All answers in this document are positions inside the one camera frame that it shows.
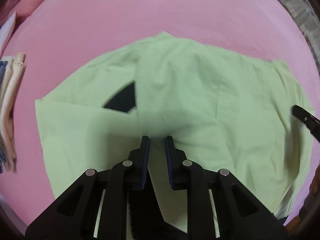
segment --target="pink bedsheet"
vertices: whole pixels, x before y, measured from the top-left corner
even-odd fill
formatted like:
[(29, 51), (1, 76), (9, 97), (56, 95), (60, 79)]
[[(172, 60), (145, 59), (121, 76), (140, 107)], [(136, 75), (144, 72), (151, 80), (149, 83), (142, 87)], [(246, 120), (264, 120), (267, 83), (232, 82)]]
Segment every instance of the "pink bedsheet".
[[(320, 115), (315, 62), (277, 0), (45, 0), (18, 28), (4, 52), (25, 52), (27, 67), (14, 109), (17, 173), (0, 175), (0, 193), (27, 224), (54, 200), (34, 100), (96, 56), (160, 31), (252, 57), (285, 60)], [(315, 143), (311, 175), (292, 216), (308, 193), (319, 153)]]

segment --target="folded clothes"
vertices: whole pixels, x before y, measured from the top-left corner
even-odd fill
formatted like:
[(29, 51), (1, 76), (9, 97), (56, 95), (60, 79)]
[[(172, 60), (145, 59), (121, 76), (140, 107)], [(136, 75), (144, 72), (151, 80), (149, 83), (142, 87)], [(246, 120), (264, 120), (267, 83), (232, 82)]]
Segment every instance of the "folded clothes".
[[(0, 61), (0, 87), (2, 87), (4, 73), (6, 71), (6, 67), (8, 63), (9, 65), (12, 63), (12, 60), (10, 61), (10, 57), (2, 57)], [(2, 163), (5, 163), (6, 161), (7, 161), (7, 157), (4, 152), (3, 143), (2, 143), (2, 140), (0, 140), (0, 173), (3, 173)]]
[(13, 109), (16, 94), (20, 85), (20, 80), (24, 72), (23, 53), (19, 53), (12, 62), (12, 74), (5, 89), (3, 101), (0, 109), (0, 135), (4, 145), (7, 162), (4, 163), (8, 171), (15, 170), (15, 160), (17, 154), (14, 147), (13, 122), (10, 113)]
[(0, 29), (0, 57), (2, 56), (4, 48), (7, 46), (7, 43), (11, 38), (15, 23), (16, 13), (13, 13)]
[(0, 86), (0, 106), (2, 105), (2, 101), (4, 98), (4, 93), (5, 90), (7, 89), (8, 86), (8, 82), (10, 80), (11, 77), (11, 73), (12, 73), (12, 61), (13, 61), (13, 57), (11, 56), (3, 56), (1, 58), (2, 61), (6, 61), (6, 68), (5, 68), (5, 73), (4, 73), (4, 77)]
[[(102, 108), (133, 82), (135, 107)], [(159, 207), (183, 231), (187, 198), (170, 188), (166, 136), (204, 169), (229, 169), (278, 218), (289, 214), (310, 168), (313, 138), (291, 107), (313, 109), (283, 61), (167, 33), (95, 58), (35, 104), (55, 197), (86, 169), (125, 160), (148, 135)]]

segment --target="green cloth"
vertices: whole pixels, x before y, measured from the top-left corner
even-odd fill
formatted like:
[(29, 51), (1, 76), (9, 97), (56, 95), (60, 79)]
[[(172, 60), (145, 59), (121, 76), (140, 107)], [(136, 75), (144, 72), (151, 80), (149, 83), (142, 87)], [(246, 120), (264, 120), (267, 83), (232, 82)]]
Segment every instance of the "green cloth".
[[(135, 81), (136, 105), (102, 106)], [(161, 33), (87, 63), (36, 100), (55, 197), (86, 169), (110, 169), (151, 138), (149, 171), (164, 219), (186, 231), (186, 192), (170, 189), (164, 138), (204, 169), (229, 169), (277, 217), (310, 168), (313, 138), (291, 107), (313, 109), (283, 61)]]

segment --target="light green shirt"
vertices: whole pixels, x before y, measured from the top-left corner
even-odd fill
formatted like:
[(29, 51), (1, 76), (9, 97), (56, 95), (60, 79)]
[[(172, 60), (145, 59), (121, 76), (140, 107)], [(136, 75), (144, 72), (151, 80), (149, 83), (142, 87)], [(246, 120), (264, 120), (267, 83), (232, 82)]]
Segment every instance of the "light green shirt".
[[(135, 82), (136, 108), (102, 106)], [(170, 189), (164, 138), (204, 169), (229, 169), (277, 217), (310, 168), (313, 138), (291, 115), (313, 113), (283, 61), (263, 61), (167, 33), (90, 61), (36, 100), (55, 197), (86, 169), (110, 169), (151, 138), (149, 172), (166, 222), (186, 231), (184, 191)]]

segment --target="black fabric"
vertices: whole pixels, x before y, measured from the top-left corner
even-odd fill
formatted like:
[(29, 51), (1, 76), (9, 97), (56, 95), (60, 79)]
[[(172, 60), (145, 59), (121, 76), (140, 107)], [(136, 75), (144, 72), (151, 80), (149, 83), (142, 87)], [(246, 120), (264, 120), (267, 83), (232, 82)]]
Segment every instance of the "black fabric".
[(123, 88), (108, 101), (103, 108), (108, 108), (124, 113), (129, 112), (136, 106), (134, 82)]
[(284, 222), (287, 220), (288, 217), (280, 218), (278, 219), (281, 224), (284, 224)]
[(149, 174), (144, 190), (130, 190), (128, 203), (132, 237), (138, 240), (187, 240), (185, 232), (166, 223), (162, 217)]

